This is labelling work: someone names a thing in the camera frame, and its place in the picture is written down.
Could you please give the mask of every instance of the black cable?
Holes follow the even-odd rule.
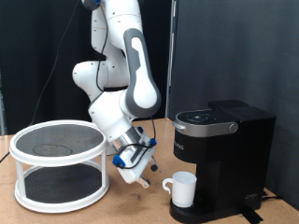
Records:
[[[151,118],[151,122],[152,122],[152,128],[153,128],[153,138],[156,139],[156,127],[155,127],[155,122],[153,121],[153,118]]]
[[[153,121],[153,118],[152,118],[152,117],[150,117],[150,118],[151,118],[151,122],[152,122],[152,129],[153,129],[153,132],[154,132],[154,139],[156,139],[156,127],[155,127],[155,122]],[[122,152],[123,152],[126,148],[128,148],[128,147],[130,147],[130,146],[145,147],[146,149],[144,150],[144,152],[142,153],[142,155],[141,155],[141,157],[139,158],[138,162],[137,162],[134,166],[131,166],[131,167],[123,167],[123,166],[121,166],[121,165],[119,164],[118,167],[120,167],[121,169],[133,169],[133,168],[135,168],[135,167],[139,164],[139,162],[141,161],[141,159],[142,159],[142,157],[144,156],[144,154],[148,151],[148,149],[149,149],[149,148],[152,148],[154,145],[153,145],[153,144],[149,144],[149,146],[144,146],[144,145],[140,145],[140,144],[129,144],[129,145],[127,145],[127,146],[122,147],[122,148],[119,150],[119,152],[117,153],[117,155],[120,156],[120,154],[122,154]]]
[[[142,153],[142,155],[141,155],[141,157],[139,158],[138,162],[137,162],[134,166],[131,166],[131,167],[123,167],[123,166],[121,166],[121,165],[119,164],[119,167],[120,167],[121,169],[124,169],[124,170],[130,170],[130,169],[135,168],[135,167],[139,164],[139,162],[141,161],[141,159],[142,159],[142,157],[144,156],[144,154],[146,154],[146,152],[148,151],[148,149],[149,149],[149,147],[148,147],[146,150],[144,150],[144,152]]]
[[[59,55],[60,46],[62,45],[63,40],[64,40],[64,37],[65,37],[65,35],[66,35],[67,31],[68,31],[68,28],[69,28],[70,24],[72,23],[72,21],[73,21],[73,19],[74,19],[74,15],[75,15],[75,12],[76,12],[76,9],[77,9],[77,6],[78,6],[78,3],[79,3],[79,2],[80,2],[80,0],[77,1],[76,5],[75,5],[75,8],[74,8],[74,10],[73,10],[73,14],[72,14],[71,20],[69,21],[69,23],[68,23],[68,25],[67,25],[67,27],[66,27],[66,29],[65,29],[65,31],[64,31],[64,35],[63,35],[62,39],[60,40],[60,43],[59,43],[59,45],[58,45],[57,52],[56,52],[56,58],[55,58],[54,66],[52,67],[51,72],[50,72],[50,75],[49,75],[49,77],[48,77],[48,80],[47,80],[47,82],[46,82],[46,84],[45,84],[45,86],[44,86],[42,92],[41,92],[40,95],[39,95],[39,98],[38,98],[38,101],[37,101],[37,104],[36,104],[35,113],[34,113],[34,115],[33,115],[32,121],[31,121],[31,123],[29,124],[29,126],[33,125],[34,122],[35,122],[35,119],[36,119],[36,111],[37,111],[37,109],[38,109],[40,100],[41,100],[41,98],[42,98],[42,96],[43,96],[43,94],[44,94],[44,91],[45,91],[45,89],[47,88],[47,86],[48,86],[48,84],[49,84],[49,82],[50,82],[50,79],[51,79],[51,77],[52,77],[52,75],[53,75],[53,73],[54,73],[54,70],[55,70],[55,67],[56,67],[56,64],[57,64],[57,61],[58,61],[58,55]]]
[[[104,16],[104,19],[105,19],[105,23],[106,23],[106,38],[105,38],[105,42],[104,42],[104,45],[103,45],[103,48],[102,48],[102,52],[101,52],[101,56],[100,56],[100,60],[99,60],[99,64],[97,66],[97,72],[96,72],[96,80],[95,80],[95,83],[96,83],[96,86],[97,88],[100,90],[100,91],[103,91],[100,87],[99,87],[99,84],[98,84],[98,77],[99,77],[99,71],[100,71],[100,65],[101,65],[101,62],[102,62],[102,57],[103,57],[103,52],[104,52],[104,49],[105,49],[105,46],[106,46],[106,43],[107,43],[107,38],[108,38],[108,22],[107,22],[107,18],[106,18],[106,15],[104,13],[104,10],[102,8],[102,5],[100,5],[100,8],[102,10],[102,13],[103,13],[103,16]]]
[[[280,196],[273,196],[273,197],[263,197],[262,202],[269,200],[269,199],[282,199]]]
[[[133,144],[129,144],[129,145],[126,145],[124,147],[122,147],[119,152],[117,153],[118,156],[120,156],[120,154],[122,154],[122,152],[128,148],[128,147],[131,147],[131,146],[137,146],[137,147],[146,147],[146,148],[151,148],[153,147],[153,145],[149,145],[149,146],[145,146],[145,145],[141,145],[141,144],[138,144],[138,143],[133,143]]]
[[[1,162],[2,162],[2,161],[3,161],[9,154],[10,154],[10,152],[8,152],[7,155],[5,155],[4,158],[2,158],[2,159],[0,160],[0,163],[1,163]]]

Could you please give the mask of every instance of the black curtain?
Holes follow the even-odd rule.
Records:
[[[277,116],[266,187],[299,209],[299,1],[178,0],[170,119],[236,99]]]
[[[0,1],[0,63],[9,134],[31,122],[76,2]],[[163,105],[155,118],[164,116],[170,7],[171,0],[145,1],[141,7],[151,71],[163,96]],[[79,2],[61,46],[55,73],[38,108],[36,123],[55,119],[91,120],[87,111],[90,101],[72,79],[77,63],[98,60],[91,46],[91,15]]]

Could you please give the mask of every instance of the coffee mug handle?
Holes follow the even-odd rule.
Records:
[[[168,190],[168,193],[170,194],[170,188],[168,188],[167,186],[166,186],[166,184],[167,183],[174,183],[174,180],[172,179],[172,178],[167,178],[167,179],[165,179],[164,181],[163,181],[163,188],[164,188],[164,190]]]

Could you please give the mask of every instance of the black mesh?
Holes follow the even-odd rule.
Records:
[[[63,157],[79,154],[103,142],[103,135],[93,128],[62,124],[33,130],[16,144],[19,151],[34,156]]]
[[[25,178],[26,197],[40,203],[74,202],[101,187],[101,172],[85,164],[41,168]]]

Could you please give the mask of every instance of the wooden table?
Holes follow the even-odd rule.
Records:
[[[137,121],[135,126],[142,125],[149,136],[153,136],[151,121]],[[66,214],[38,214],[21,207],[14,198],[17,180],[15,161],[8,156],[0,163],[0,223],[177,223],[169,215],[170,195],[162,188],[162,181],[177,171],[195,173],[195,165],[178,160],[173,154],[175,129],[169,119],[155,120],[157,142],[155,158],[159,170],[155,173],[149,167],[144,176],[151,185],[143,189],[139,184],[128,185],[112,164],[112,157],[107,157],[107,171],[110,188],[107,194],[97,203],[84,209]],[[0,137],[0,158],[9,150],[12,135]],[[274,195],[265,190],[269,196]],[[257,213],[266,223],[299,223],[299,213],[282,200],[270,199],[262,203]],[[209,223],[244,223],[249,224],[241,215],[227,217]]]

